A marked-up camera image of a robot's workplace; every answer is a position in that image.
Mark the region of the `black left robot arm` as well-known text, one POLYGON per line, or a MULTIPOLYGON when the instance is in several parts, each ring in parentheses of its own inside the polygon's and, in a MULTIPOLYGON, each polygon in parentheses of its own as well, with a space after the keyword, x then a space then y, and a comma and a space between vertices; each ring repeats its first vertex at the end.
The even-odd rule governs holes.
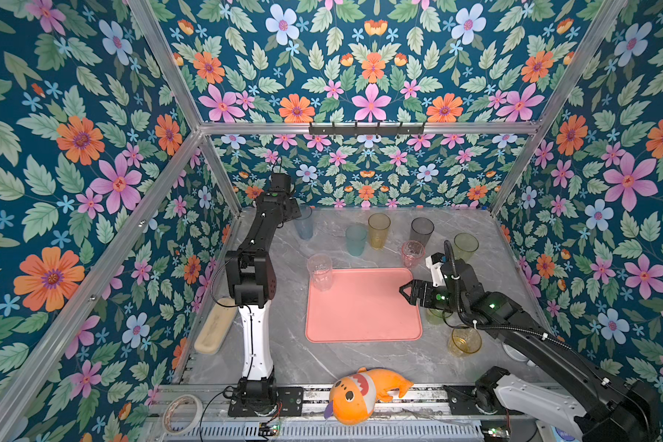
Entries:
POLYGON ((244 381, 274 378, 269 309, 276 296, 277 280, 270 248, 278 228, 299 217, 298 201, 292 193, 261 193, 248 234, 236 250, 227 253, 228 293, 235 301, 243 328, 244 381))

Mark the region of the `pink plastic tray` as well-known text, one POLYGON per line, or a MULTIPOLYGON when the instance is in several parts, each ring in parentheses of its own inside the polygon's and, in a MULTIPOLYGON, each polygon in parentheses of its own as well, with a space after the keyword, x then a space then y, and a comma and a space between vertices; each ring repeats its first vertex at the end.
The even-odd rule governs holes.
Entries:
POLYGON ((406 268, 336 269, 331 288, 309 286, 306 336, 315 344, 412 342, 423 325, 400 288, 406 268))

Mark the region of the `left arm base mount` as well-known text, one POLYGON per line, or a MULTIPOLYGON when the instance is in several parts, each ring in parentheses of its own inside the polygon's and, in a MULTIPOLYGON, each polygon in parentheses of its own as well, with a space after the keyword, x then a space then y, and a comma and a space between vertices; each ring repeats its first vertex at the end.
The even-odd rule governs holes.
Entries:
POLYGON ((241 379, 228 408, 229 417, 274 417, 302 415, 305 390, 278 387, 273 379, 241 379))

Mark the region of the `teal frosted cup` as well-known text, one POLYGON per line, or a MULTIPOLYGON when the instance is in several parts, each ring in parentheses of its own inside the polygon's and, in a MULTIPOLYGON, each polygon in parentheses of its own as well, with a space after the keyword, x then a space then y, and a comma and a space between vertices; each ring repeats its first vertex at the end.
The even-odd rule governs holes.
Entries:
POLYGON ((362 224, 352 224, 345 231, 346 250, 351 256, 359 257, 366 247, 368 229, 362 224))

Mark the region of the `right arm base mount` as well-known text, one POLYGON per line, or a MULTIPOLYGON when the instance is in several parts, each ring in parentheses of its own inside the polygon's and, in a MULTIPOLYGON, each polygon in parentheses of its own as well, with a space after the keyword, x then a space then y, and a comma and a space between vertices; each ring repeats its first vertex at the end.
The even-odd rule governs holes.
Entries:
POLYGON ((453 414, 495 415, 506 412, 497 395, 498 382, 510 374, 507 369, 493 366, 473 386, 443 385, 453 414))

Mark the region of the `clear transparent cup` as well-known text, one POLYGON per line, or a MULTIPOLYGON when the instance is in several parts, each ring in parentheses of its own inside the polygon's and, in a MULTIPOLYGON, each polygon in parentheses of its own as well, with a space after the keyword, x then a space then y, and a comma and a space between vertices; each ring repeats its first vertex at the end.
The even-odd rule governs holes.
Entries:
POLYGON ((311 285, 320 291, 328 291, 333 285, 333 263, 325 254, 315 254, 307 261, 311 285))

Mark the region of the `blue transparent cup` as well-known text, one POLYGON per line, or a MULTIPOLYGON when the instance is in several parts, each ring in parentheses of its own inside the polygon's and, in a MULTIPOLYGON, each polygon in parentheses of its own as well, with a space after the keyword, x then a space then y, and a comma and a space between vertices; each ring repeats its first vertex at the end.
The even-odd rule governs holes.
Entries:
POLYGON ((314 235, 313 209, 307 204, 302 204, 299 210, 300 217, 294 220, 295 229, 300 239, 308 241, 314 235))

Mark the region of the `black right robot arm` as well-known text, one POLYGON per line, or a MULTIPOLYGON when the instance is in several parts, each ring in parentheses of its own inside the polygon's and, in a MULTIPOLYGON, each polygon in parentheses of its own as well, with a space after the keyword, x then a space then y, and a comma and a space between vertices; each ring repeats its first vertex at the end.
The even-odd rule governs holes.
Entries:
POLYGON ((477 379, 471 398, 484 414, 516 411, 579 441, 655 441, 660 435, 659 394, 642 381, 628 383, 559 341, 509 296, 486 291, 473 267, 443 263, 436 287, 414 279, 399 288, 412 306, 458 316, 460 329, 487 333, 547 373, 562 392, 526 383, 493 366, 477 379))

